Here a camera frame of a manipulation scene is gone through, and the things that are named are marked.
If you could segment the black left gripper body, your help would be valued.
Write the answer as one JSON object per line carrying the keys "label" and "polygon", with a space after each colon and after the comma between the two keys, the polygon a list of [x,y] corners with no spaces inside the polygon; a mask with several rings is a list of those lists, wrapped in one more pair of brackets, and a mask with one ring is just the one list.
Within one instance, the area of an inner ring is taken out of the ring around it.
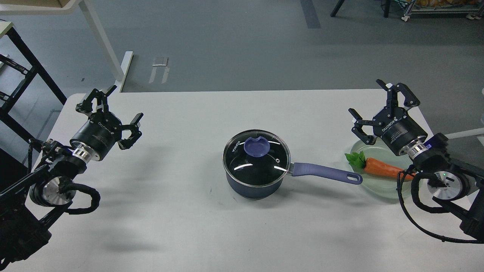
{"label": "black left gripper body", "polygon": [[121,139],[121,132],[114,130],[121,125],[121,120],[111,112],[95,112],[88,117],[88,120],[70,139],[73,147],[84,144],[92,149],[95,160],[101,161],[114,146],[116,141]]}

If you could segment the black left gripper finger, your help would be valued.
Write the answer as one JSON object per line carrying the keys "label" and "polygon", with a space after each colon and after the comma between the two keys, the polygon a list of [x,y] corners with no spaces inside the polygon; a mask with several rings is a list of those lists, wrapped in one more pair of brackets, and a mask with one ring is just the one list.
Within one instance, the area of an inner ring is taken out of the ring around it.
{"label": "black left gripper finger", "polygon": [[117,141],[119,148],[121,150],[127,150],[130,149],[138,139],[142,136],[142,132],[140,131],[140,120],[144,116],[143,113],[138,113],[135,115],[135,117],[132,119],[132,121],[129,124],[126,125],[118,125],[116,127],[116,131],[130,131],[130,136],[128,138],[120,138],[119,141]]}
{"label": "black left gripper finger", "polygon": [[114,92],[114,90],[116,90],[116,88],[116,85],[112,85],[107,89],[107,91],[94,88],[90,93],[83,97],[80,103],[76,105],[76,112],[82,113],[86,116],[91,116],[94,113],[109,112],[107,98]]}

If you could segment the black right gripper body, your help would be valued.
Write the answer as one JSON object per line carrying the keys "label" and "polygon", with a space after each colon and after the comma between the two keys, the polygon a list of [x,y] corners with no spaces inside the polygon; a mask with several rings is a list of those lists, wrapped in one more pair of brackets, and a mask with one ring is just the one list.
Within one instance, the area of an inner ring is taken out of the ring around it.
{"label": "black right gripper body", "polygon": [[376,123],[372,145],[380,138],[394,155],[406,154],[410,159],[416,159],[428,151],[424,144],[428,134],[408,115],[405,108],[384,107],[372,121]]}

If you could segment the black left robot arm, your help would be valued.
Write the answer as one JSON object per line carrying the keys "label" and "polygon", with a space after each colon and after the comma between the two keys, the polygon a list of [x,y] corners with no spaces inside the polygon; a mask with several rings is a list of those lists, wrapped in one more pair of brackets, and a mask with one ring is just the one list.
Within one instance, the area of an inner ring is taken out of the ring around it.
{"label": "black left robot arm", "polygon": [[49,139],[29,140],[29,149],[40,147],[41,160],[29,173],[1,191],[1,269],[26,260],[45,246],[52,234],[50,227],[63,214],[86,215],[100,204],[100,193],[74,178],[83,174],[90,161],[101,161],[115,144],[130,149],[141,137],[140,120],[135,115],[129,124],[122,124],[110,110],[107,91],[94,88],[76,105],[76,112],[87,121],[66,146]]}

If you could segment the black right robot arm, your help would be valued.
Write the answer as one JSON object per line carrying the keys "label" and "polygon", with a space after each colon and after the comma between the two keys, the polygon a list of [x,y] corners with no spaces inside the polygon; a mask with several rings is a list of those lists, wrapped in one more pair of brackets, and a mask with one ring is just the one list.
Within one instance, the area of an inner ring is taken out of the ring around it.
{"label": "black right robot arm", "polygon": [[[441,133],[431,138],[409,115],[420,100],[406,84],[393,85],[377,79],[386,91],[386,105],[372,119],[363,119],[350,108],[352,132],[362,143],[374,145],[377,139],[396,156],[408,155],[412,164],[396,173],[397,195],[407,219],[417,229],[443,242],[483,243],[483,170],[447,152],[448,138]],[[450,213],[461,220],[460,229],[471,240],[455,239],[428,231],[418,225],[405,207],[402,187],[407,177],[413,203],[430,214]]]}

